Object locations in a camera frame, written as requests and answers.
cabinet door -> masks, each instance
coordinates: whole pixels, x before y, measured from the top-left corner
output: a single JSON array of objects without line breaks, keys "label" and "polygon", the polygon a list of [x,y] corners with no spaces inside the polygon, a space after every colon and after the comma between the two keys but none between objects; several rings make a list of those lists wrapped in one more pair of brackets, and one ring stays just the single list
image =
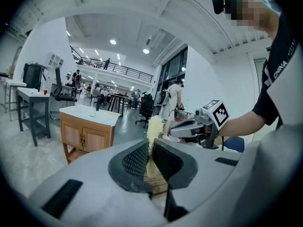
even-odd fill
[{"label": "cabinet door", "polygon": [[77,126],[79,123],[61,121],[62,142],[83,150],[82,146],[82,127]]},{"label": "cabinet door", "polygon": [[109,133],[96,131],[89,128],[82,128],[83,150],[95,151],[109,147]]}]

blue chair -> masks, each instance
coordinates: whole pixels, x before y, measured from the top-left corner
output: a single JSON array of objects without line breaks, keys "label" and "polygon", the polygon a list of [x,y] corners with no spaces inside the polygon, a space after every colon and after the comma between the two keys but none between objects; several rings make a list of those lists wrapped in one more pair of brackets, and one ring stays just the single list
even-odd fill
[{"label": "blue chair", "polygon": [[224,141],[224,146],[228,149],[233,149],[238,152],[244,151],[244,139],[241,137],[230,137],[226,141]]}]

wooden cabinet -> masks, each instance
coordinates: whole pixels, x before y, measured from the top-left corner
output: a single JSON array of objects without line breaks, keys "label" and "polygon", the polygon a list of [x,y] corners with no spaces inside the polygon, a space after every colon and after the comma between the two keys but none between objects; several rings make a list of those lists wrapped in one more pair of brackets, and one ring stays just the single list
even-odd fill
[{"label": "wooden cabinet", "polygon": [[70,163],[89,152],[111,147],[115,127],[94,123],[61,113],[63,149]]}]

concrete floor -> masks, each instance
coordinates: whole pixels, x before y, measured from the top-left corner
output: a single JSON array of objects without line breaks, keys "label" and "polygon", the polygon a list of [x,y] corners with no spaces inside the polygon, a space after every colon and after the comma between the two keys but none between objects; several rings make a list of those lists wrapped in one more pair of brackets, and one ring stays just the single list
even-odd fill
[{"label": "concrete floor", "polygon": [[[90,99],[78,96],[77,103],[89,106]],[[62,103],[58,104],[51,97],[50,110],[62,106]],[[114,146],[118,147],[121,143],[143,138],[147,129],[143,128],[143,123],[135,124],[135,121],[141,118],[139,110],[129,107],[126,112],[125,107],[124,117],[119,118],[116,124]],[[42,181],[67,165],[61,143],[60,121],[50,120],[50,130],[51,138],[48,139],[46,136],[37,138],[38,146],[35,147],[30,130],[24,126],[24,131],[20,132],[17,112],[12,112],[10,122],[9,114],[4,113],[4,108],[0,107],[1,168],[8,183],[27,197]]]}]

cabinet handle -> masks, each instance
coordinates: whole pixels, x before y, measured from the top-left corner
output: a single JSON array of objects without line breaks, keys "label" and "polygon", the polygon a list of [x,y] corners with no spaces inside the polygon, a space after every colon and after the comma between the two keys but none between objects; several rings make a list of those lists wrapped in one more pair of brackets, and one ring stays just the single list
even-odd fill
[{"label": "cabinet handle", "polygon": [[81,144],[81,146],[83,146],[83,143],[82,143],[82,134],[80,134],[80,144]]}]

